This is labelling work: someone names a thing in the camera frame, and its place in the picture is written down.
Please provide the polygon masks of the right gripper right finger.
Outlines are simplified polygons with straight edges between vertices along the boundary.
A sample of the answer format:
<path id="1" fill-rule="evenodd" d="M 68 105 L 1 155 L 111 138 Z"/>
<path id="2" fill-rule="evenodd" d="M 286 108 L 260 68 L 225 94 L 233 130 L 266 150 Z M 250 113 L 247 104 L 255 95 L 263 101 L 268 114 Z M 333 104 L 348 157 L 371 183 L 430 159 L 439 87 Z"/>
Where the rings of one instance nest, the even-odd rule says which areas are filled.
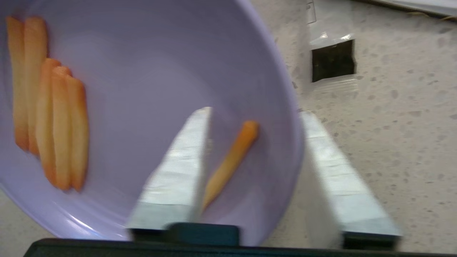
<path id="1" fill-rule="evenodd" d="M 302 112 L 304 224 L 313 248 L 396 248 L 402 232 L 320 120 Z"/>

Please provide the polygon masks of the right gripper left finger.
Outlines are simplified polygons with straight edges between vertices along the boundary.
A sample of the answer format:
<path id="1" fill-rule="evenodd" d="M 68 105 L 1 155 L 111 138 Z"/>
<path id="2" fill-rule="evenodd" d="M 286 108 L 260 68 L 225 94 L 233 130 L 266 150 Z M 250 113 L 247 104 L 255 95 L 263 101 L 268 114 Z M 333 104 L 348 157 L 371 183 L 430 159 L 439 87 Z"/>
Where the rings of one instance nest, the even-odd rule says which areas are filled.
<path id="1" fill-rule="evenodd" d="M 197 222 L 202 213 L 211 151 L 212 108 L 194 111 L 145 182 L 127 220 L 128 229 L 163 230 Z"/>

